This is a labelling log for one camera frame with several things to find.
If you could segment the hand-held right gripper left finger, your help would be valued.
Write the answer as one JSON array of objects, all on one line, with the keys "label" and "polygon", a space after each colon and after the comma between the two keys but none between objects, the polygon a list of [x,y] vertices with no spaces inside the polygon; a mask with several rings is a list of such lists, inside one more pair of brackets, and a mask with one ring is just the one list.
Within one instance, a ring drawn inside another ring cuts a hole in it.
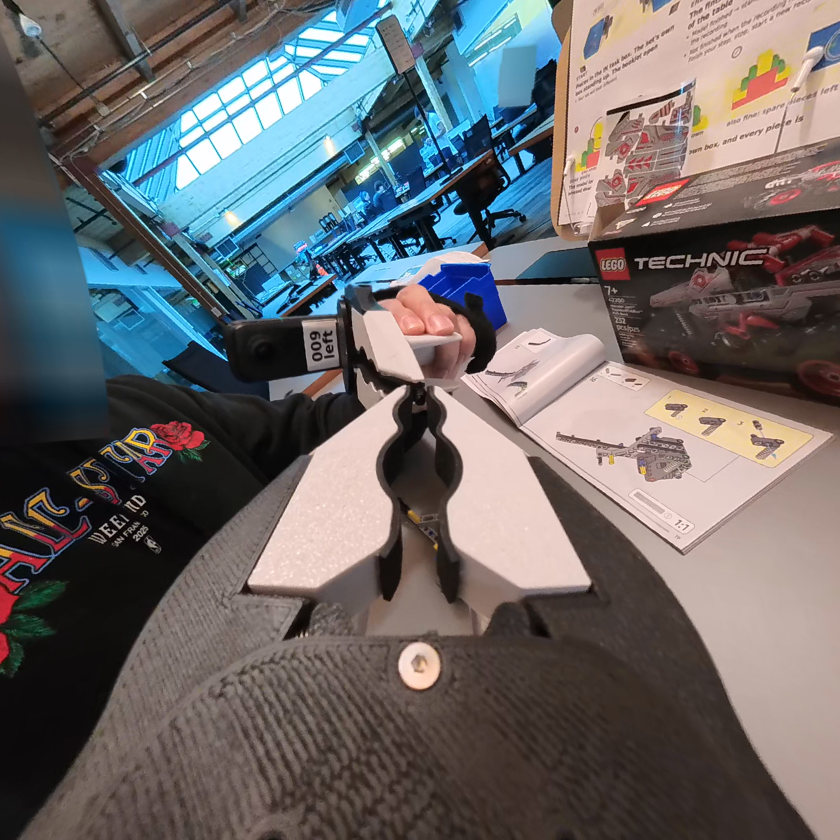
[{"label": "hand-held right gripper left finger", "polygon": [[402,466],[412,402],[411,388],[397,387],[311,453],[248,578],[252,592],[351,615],[393,598],[403,540],[391,471]]}]

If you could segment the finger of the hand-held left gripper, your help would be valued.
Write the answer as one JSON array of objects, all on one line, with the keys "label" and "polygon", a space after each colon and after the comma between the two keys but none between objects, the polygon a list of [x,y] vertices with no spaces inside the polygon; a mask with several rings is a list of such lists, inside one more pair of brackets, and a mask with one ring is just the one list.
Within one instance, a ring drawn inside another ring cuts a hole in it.
[{"label": "finger of the hand-held left gripper", "polygon": [[424,381],[406,336],[393,315],[383,308],[358,312],[358,351],[364,353],[373,371],[387,380],[403,384]]},{"label": "finger of the hand-held left gripper", "polygon": [[356,396],[364,408],[373,407],[395,389],[405,385],[404,379],[384,374],[373,367],[356,368]]}]

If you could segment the person's left forearm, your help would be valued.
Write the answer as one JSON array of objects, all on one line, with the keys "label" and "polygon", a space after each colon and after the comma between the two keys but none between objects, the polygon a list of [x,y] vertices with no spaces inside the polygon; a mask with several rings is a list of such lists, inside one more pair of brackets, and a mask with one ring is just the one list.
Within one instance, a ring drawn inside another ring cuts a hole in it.
[{"label": "person's left forearm", "polygon": [[220,431],[237,459],[264,480],[276,478],[364,413],[349,394],[310,398],[294,394],[277,402],[251,395],[204,393],[196,397],[205,419]]}]

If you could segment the grey desk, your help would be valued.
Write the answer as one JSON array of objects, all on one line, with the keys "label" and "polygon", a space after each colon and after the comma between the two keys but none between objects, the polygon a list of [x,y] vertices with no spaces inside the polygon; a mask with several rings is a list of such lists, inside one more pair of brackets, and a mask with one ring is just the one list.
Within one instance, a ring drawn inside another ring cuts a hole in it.
[{"label": "grey desk", "polygon": [[[520,332],[591,333],[618,361],[612,324],[595,285],[513,281],[548,251],[571,249],[557,237],[495,248],[461,245],[487,257],[508,324]],[[680,554],[598,489],[523,436],[495,406],[469,389],[455,396],[559,476],[632,541],[656,568],[701,635],[741,724],[767,769],[818,838],[838,838],[838,409],[716,381],[679,387],[759,409],[832,433],[833,440],[754,499],[716,532]],[[361,635],[460,634],[465,608],[437,589],[431,545],[403,529],[406,557],[393,602],[357,616]]]}]

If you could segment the person's left hand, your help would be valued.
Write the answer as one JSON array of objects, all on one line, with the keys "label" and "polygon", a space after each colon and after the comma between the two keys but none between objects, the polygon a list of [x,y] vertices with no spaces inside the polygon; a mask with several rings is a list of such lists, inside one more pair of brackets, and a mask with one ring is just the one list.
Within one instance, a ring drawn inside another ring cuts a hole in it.
[{"label": "person's left hand", "polygon": [[476,333],[466,317],[449,305],[436,302],[419,285],[405,287],[395,297],[380,303],[392,314],[405,336],[450,338],[457,334],[460,337],[457,341],[426,348],[427,359],[421,363],[425,378],[454,381],[466,373],[476,350]]}]

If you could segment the blue plastic bin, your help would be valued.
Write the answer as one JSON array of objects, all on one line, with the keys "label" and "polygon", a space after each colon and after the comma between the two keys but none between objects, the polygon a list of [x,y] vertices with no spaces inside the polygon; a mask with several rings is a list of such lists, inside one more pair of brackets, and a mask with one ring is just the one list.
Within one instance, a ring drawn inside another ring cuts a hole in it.
[{"label": "blue plastic bin", "polygon": [[444,263],[418,280],[428,291],[462,306],[468,294],[481,298],[483,311],[492,328],[498,331],[508,322],[497,284],[486,262]]}]

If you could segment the white paper sheet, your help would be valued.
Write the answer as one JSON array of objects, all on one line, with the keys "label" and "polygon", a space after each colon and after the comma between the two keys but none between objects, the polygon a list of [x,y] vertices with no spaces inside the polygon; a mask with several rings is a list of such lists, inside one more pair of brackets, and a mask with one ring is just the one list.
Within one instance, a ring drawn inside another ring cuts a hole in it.
[{"label": "white paper sheet", "polygon": [[418,274],[435,274],[440,271],[440,267],[444,265],[464,265],[464,264],[489,264],[487,257],[479,257],[475,254],[461,251],[448,250],[440,255],[429,257],[418,270]]}]

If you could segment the white instruction booklet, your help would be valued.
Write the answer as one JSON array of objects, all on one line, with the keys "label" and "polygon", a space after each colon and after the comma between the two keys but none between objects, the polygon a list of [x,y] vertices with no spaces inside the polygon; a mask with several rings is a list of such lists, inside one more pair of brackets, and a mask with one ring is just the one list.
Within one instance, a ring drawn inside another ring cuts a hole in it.
[{"label": "white instruction booklet", "polygon": [[681,553],[833,439],[609,361],[591,334],[528,330],[463,382]]}]

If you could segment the row of background wooden desks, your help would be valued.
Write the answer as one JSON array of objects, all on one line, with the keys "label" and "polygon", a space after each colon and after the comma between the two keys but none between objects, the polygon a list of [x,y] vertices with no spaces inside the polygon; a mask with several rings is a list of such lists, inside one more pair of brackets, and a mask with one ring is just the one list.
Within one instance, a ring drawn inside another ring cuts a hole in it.
[{"label": "row of background wooden desks", "polygon": [[412,227],[416,227],[428,250],[441,249],[442,239],[434,231],[434,214],[439,210],[444,196],[449,193],[456,193],[455,184],[462,176],[461,173],[464,168],[489,149],[494,149],[497,152],[493,143],[486,149],[480,149],[473,159],[459,167],[451,176],[447,176],[425,188],[418,196],[381,214],[367,225],[342,234],[325,246],[316,247],[313,251],[313,258],[318,262],[324,261],[341,265],[339,272],[350,271],[348,258],[351,250],[370,246],[376,254],[379,254],[378,243],[380,239],[391,241],[395,252],[399,256],[405,256],[402,238],[410,232]]}]

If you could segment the black office chair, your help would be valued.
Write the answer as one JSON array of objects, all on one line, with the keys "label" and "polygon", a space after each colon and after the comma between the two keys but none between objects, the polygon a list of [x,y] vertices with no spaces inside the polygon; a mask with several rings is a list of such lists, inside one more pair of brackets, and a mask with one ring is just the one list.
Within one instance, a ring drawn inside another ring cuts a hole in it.
[{"label": "black office chair", "polygon": [[526,215],[514,208],[496,212],[490,210],[493,202],[511,184],[511,178],[499,162],[494,149],[475,158],[461,174],[455,184],[458,198],[455,214],[469,217],[476,236],[488,249],[496,246],[492,231],[498,220],[516,218],[520,223],[527,222]]}]

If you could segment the black printed sweatshirt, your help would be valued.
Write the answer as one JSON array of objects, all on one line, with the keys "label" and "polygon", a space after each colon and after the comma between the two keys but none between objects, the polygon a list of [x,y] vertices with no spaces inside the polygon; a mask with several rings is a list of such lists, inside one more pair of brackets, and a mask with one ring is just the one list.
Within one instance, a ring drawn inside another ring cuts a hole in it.
[{"label": "black printed sweatshirt", "polygon": [[107,382],[104,437],[2,447],[2,838],[88,740],[144,624],[193,556],[273,479],[190,388]]}]

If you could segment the black toy set box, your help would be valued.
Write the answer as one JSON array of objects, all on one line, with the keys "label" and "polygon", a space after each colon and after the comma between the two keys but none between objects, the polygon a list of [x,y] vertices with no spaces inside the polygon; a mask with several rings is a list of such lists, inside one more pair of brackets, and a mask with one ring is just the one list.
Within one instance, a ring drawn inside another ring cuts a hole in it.
[{"label": "black toy set box", "polygon": [[589,247],[625,361],[838,405],[838,138],[661,182]]}]

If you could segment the sign on pole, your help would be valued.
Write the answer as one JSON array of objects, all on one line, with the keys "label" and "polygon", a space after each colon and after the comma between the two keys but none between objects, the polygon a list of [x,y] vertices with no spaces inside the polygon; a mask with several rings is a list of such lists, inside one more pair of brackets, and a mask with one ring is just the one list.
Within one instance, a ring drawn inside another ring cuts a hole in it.
[{"label": "sign on pole", "polygon": [[[427,69],[427,65],[422,56],[417,56],[414,53],[414,47],[409,42],[403,31],[402,24],[399,18],[393,14],[383,16],[375,25],[376,32],[389,56],[395,73],[401,76],[413,97],[416,107],[421,113],[421,120],[426,129],[428,137],[433,142],[437,156],[440,158],[444,166],[444,171],[448,176],[453,174],[452,168],[449,165],[446,153],[443,151],[439,138],[446,134],[446,131],[451,130],[452,126],[446,120],[442,120],[444,115],[443,104],[438,96],[434,81]],[[425,109],[417,92],[414,89],[412,80],[410,78],[411,71],[415,71],[418,79],[423,83],[423,89],[426,92],[427,99],[430,106],[430,111]],[[438,120],[443,126],[441,130],[435,129],[428,121],[428,114],[434,112],[438,116]]]}]

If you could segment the grey red sticker sheet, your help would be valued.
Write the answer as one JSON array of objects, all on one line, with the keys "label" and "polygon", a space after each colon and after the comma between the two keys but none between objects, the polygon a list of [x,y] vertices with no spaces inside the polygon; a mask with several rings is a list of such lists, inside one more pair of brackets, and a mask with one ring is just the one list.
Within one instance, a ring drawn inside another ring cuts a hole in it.
[{"label": "grey red sticker sheet", "polygon": [[681,176],[695,105],[695,80],[665,95],[606,111],[593,186],[595,209],[634,207],[661,182]]}]

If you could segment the grey motor black frame assembly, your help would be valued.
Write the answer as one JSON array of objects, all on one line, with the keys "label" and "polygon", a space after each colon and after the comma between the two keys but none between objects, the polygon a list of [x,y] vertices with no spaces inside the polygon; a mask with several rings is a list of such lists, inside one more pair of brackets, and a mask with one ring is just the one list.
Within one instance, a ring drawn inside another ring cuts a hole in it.
[{"label": "grey motor black frame assembly", "polygon": [[411,522],[434,546],[438,548],[438,518],[434,514],[421,514],[410,508],[402,498],[397,499],[403,516]]}]

